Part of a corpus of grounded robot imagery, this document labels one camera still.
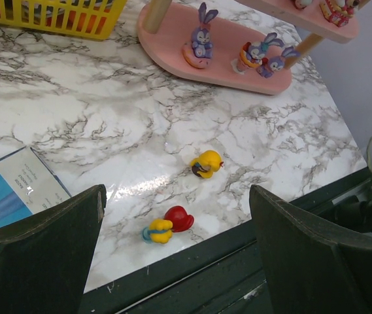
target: book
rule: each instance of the book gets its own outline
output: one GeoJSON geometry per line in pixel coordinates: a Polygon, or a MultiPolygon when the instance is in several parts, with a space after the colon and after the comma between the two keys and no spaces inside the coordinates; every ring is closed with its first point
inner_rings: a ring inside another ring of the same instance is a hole
{"type": "Polygon", "coordinates": [[[70,197],[32,148],[24,147],[0,158],[0,228],[70,197]]]}

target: yellow duck toy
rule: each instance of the yellow duck toy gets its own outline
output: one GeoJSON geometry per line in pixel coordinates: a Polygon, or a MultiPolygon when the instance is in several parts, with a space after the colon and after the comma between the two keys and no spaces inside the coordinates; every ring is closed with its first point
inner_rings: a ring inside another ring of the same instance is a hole
{"type": "Polygon", "coordinates": [[[222,158],[214,150],[207,150],[190,163],[193,173],[204,179],[211,178],[223,165],[222,158]]]}
{"type": "Polygon", "coordinates": [[[142,230],[142,239],[147,243],[166,244],[173,236],[172,227],[173,223],[170,220],[155,219],[149,227],[142,230]]]}

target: red figurine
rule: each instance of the red figurine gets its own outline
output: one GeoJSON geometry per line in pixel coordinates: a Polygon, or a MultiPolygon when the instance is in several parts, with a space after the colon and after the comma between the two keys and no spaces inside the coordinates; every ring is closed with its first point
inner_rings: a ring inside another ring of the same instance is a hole
{"type": "Polygon", "coordinates": [[[174,206],[166,212],[165,220],[170,220],[173,223],[172,232],[183,232],[189,229],[194,223],[194,217],[187,215],[186,210],[182,206],[174,206]]]}

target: display stand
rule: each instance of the display stand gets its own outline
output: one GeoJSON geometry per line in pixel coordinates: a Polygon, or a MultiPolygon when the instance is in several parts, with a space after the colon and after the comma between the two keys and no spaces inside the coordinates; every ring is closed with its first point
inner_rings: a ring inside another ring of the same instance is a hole
{"type": "MultiPolygon", "coordinates": [[[[214,45],[212,63],[206,69],[196,69],[183,58],[181,48],[190,40],[190,34],[198,25],[197,10],[171,1],[151,0],[141,11],[137,24],[143,48],[159,66],[184,79],[269,95],[277,95],[289,87],[292,82],[290,68],[323,38],[347,43],[359,32],[356,17],[343,27],[337,27],[325,20],[320,11],[319,0],[314,0],[314,3],[304,10],[297,10],[291,0],[236,0],[250,8],[312,31],[296,47],[300,57],[286,59],[285,69],[271,78],[263,78],[256,71],[238,74],[233,70],[231,61],[238,57],[240,47],[247,41],[261,41],[265,35],[234,22],[216,18],[211,23],[211,40],[214,45]]],[[[280,52],[279,47],[273,46],[266,57],[280,55],[280,52]]]]}

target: toy figurine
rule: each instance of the toy figurine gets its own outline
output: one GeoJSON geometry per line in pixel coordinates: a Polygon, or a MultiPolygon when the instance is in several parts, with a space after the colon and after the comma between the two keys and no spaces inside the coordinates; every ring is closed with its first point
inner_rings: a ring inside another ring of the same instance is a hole
{"type": "Polygon", "coordinates": [[[210,10],[206,14],[206,3],[199,7],[200,26],[192,33],[192,40],[183,45],[184,59],[198,69],[205,69],[211,64],[213,44],[211,42],[210,22],[218,15],[218,10],[210,10]]]}
{"type": "Polygon", "coordinates": [[[194,217],[187,215],[186,210],[181,206],[174,206],[166,212],[165,220],[170,220],[173,223],[172,232],[183,232],[190,229],[194,223],[194,217]]]}
{"type": "Polygon", "coordinates": [[[328,22],[343,27],[358,11],[359,4],[359,0],[321,0],[319,5],[328,22]]]}
{"type": "Polygon", "coordinates": [[[311,5],[313,0],[292,0],[297,9],[303,10],[308,5],[311,5]]]}
{"type": "Polygon", "coordinates": [[[220,155],[213,150],[207,150],[190,163],[193,173],[204,179],[211,178],[223,165],[220,155]]]}
{"type": "Polygon", "coordinates": [[[172,227],[173,223],[171,221],[156,219],[149,227],[142,230],[142,239],[147,243],[166,244],[173,236],[172,227]]]}
{"type": "Polygon", "coordinates": [[[288,57],[299,57],[301,54],[294,47],[288,47],[282,51],[281,56],[275,56],[268,60],[266,64],[257,68],[258,74],[262,77],[269,78],[275,72],[280,71],[284,67],[284,62],[288,57]]]}
{"type": "Polygon", "coordinates": [[[246,43],[239,53],[239,58],[231,62],[233,70],[243,74],[248,69],[259,67],[270,46],[284,46],[277,38],[277,33],[267,34],[262,42],[246,43]]]}

